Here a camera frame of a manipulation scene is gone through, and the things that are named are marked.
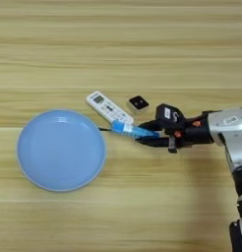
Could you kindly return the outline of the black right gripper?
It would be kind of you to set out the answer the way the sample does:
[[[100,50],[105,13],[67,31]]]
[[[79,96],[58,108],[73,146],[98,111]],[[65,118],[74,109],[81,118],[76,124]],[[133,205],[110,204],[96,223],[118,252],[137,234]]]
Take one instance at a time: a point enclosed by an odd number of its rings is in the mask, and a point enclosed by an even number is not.
[[[161,131],[164,125],[152,120],[140,124],[140,127],[150,131]],[[182,117],[165,129],[168,138],[142,137],[137,142],[149,147],[168,147],[168,151],[176,154],[178,149],[192,147],[193,145],[212,144],[213,139],[209,127],[209,114],[203,112],[194,118]]]

